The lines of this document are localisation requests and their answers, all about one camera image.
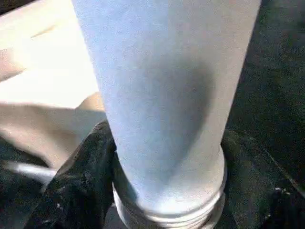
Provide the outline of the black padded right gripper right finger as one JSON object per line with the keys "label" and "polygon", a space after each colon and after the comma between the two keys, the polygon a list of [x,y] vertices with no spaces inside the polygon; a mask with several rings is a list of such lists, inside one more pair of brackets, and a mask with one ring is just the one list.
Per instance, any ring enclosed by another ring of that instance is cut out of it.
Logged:
{"label": "black padded right gripper right finger", "polygon": [[305,197],[255,138],[225,130],[222,229],[303,229]]}

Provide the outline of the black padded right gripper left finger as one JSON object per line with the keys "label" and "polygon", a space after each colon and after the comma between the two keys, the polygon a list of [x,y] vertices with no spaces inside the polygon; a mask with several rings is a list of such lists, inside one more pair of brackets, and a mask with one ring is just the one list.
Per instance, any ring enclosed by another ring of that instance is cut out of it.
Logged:
{"label": "black padded right gripper left finger", "polygon": [[35,208],[37,229],[101,229],[113,203],[116,145],[98,123],[60,167]]}

